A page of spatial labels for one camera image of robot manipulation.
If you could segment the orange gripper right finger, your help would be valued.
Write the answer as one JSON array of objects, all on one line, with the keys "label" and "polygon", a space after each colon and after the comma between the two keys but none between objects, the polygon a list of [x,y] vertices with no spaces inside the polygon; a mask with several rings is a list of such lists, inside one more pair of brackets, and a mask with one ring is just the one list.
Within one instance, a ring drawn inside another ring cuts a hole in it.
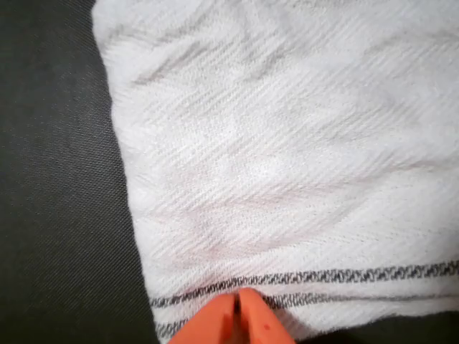
[{"label": "orange gripper right finger", "polygon": [[242,328],[247,331],[249,343],[294,344],[294,339],[258,291],[241,289],[239,300]]}]

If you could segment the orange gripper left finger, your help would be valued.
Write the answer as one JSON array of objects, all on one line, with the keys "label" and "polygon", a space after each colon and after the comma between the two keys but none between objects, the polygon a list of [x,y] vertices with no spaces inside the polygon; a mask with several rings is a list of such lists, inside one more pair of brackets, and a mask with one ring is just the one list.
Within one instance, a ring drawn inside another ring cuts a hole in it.
[{"label": "orange gripper left finger", "polygon": [[209,301],[192,317],[169,343],[173,344],[223,344],[234,337],[235,294],[220,295]]}]

